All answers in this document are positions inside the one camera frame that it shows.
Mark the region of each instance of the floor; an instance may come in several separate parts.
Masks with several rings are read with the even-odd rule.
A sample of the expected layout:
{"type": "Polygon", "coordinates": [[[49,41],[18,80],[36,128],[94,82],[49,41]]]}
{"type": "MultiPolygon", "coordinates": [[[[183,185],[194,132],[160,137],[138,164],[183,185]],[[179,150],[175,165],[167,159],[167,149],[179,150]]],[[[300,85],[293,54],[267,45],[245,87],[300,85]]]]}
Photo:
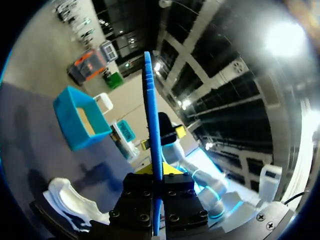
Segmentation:
{"type": "Polygon", "coordinates": [[[91,96],[109,93],[111,89],[99,76],[85,82],[83,87],[68,77],[68,65],[85,48],[75,40],[70,26],[59,21],[53,9],[46,4],[25,27],[12,49],[3,82],[53,98],[67,85],[91,96]]]}
{"type": "MultiPolygon", "coordinates": [[[[101,212],[116,204],[131,166],[110,137],[86,149],[70,151],[57,122],[53,100],[68,85],[91,96],[110,91],[101,78],[78,87],[66,69],[84,52],[68,25],[47,4],[29,22],[12,49],[0,88],[1,163],[8,186],[28,220],[50,236],[29,204],[43,202],[52,178],[70,179],[101,212]]],[[[54,216],[64,224],[63,219],[54,216]]]]}

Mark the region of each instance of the screw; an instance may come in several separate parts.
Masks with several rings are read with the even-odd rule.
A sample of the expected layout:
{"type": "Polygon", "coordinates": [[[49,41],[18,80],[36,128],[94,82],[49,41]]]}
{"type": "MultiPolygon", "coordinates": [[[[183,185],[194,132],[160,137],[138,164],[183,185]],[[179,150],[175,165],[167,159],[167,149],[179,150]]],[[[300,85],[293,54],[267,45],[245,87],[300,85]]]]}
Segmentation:
{"type": "Polygon", "coordinates": [[[168,191],[168,195],[169,196],[175,196],[175,195],[177,195],[174,191],[168,191]]]}
{"type": "Polygon", "coordinates": [[[169,219],[171,222],[176,222],[179,220],[179,217],[177,215],[170,214],[169,219]]]}
{"type": "Polygon", "coordinates": [[[109,212],[109,216],[113,217],[113,218],[119,217],[119,215],[120,215],[120,213],[116,210],[112,210],[109,212]]]}
{"type": "Polygon", "coordinates": [[[272,230],[272,229],[274,229],[274,228],[275,228],[275,224],[274,224],[272,221],[270,221],[270,222],[267,223],[266,229],[272,230]]]}
{"type": "Polygon", "coordinates": [[[147,221],[150,220],[150,217],[149,217],[149,215],[147,215],[147,214],[141,214],[140,217],[139,217],[139,220],[140,220],[141,222],[147,222],[147,221]]]}
{"type": "Polygon", "coordinates": [[[144,192],[143,192],[143,196],[146,196],[146,197],[147,197],[147,196],[150,196],[150,192],[144,191],[144,192]]]}
{"type": "Polygon", "coordinates": [[[263,213],[259,213],[257,216],[256,216],[256,219],[259,221],[259,222],[262,222],[266,219],[266,216],[263,214],[263,213]]]}
{"type": "Polygon", "coordinates": [[[194,195],[196,195],[196,192],[195,192],[195,190],[190,189],[190,190],[188,190],[188,194],[194,196],[194,195]]]}
{"type": "Polygon", "coordinates": [[[208,211],[207,210],[201,210],[199,212],[200,217],[205,218],[208,217],[208,211]]]}

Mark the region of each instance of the window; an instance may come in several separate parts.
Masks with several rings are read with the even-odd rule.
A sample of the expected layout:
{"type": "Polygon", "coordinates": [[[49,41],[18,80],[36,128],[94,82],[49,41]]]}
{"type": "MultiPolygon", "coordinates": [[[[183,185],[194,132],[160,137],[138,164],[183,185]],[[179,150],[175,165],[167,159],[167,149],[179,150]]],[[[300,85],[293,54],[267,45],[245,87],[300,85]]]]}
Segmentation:
{"type": "Polygon", "coordinates": [[[251,189],[259,193],[259,182],[257,181],[250,181],[251,189]]]}
{"type": "Polygon", "coordinates": [[[264,167],[264,163],[260,160],[254,159],[247,157],[247,162],[248,162],[248,167],[249,167],[249,172],[260,176],[261,170],[264,167]]]}
{"type": "Polygon", "coordinates": [[[231,179],[231,180],[234,180],[235,182],[239,183],[239,184],[242,184],[242,185],[245,185],[245,177],[240,175],[240,174],[237,174],[233,171],[230,171],[229,174],[228,174],[228,178],[231,179]]]}

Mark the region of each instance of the ceiling beam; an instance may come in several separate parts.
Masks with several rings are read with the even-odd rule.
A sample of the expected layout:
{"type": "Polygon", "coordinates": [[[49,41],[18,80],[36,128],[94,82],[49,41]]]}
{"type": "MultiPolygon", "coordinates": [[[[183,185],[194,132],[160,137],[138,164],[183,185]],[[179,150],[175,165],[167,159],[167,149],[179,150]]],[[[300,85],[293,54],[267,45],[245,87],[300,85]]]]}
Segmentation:
{"type": "Polygon", "coordinates": [[[214,107],[214,108],[211,108],[211,109],[208,109],[208,110],[205,110],[205,111],[198,112],[196,114],[191,114],[191,115],[188,116],[188,118],[198,117],[198,116],[203,115],[203,114],[219,111],[219,110],[226,109],[226,108],[235,107],[235,106],[238,106],[238,105],[241,105],[241,104],[245,104],[245,103],[250,103],[250,102],[259,100],[261,98],[262,98],[262,96],[259,94],[259,95],[256,95],[256,96],[252,96],[252,97],[246,98],[244,100],[235,101],[235,102],[230,103],[230,104],[214,107]]]}

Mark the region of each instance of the light fixture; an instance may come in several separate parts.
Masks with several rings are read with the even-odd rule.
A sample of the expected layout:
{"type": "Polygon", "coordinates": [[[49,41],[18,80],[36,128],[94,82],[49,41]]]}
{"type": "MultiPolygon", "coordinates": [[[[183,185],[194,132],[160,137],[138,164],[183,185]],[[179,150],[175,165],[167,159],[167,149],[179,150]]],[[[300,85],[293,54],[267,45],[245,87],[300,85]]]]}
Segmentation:
{"type": "Polygon", "coordinates": [[[157,63],[155,64],[155,66],[154,66],[154,70],[155,70],[155,71],[159,71],[160,68],[161,68],[161,64],[160,64],[159,62],[157,62],[157,63]]]}
{"type": "Polygon", "coordinates": [[[206,144],[205,144],[205,150],[209,150],[210,148],[212,148],[214,146],[214,144],[212,143],[212,142],[207,142],[206,144]]]}
{"type": "Polygon", "coordinates": [[[320,112],[316,110],[311,110],[306,114],[307,127],[314,133],[320,125],[320,112]]]}
{"type": "Polygon", "coordinates": [[[186,100],[184,100],[182,102],[182,106],[181,107],[182,107],[183,110],[186,110],[187,107],[190,106],[190,105],[191,105],[191,101],[189,99],[186,99],[186,100]]]}
{"type": "Polygon", "coordinates": [[[283,22],[270,29],[266,45],[275,56],[292,56],[301,50],[305,39],[306,34],[299,24],[283,22]]]}

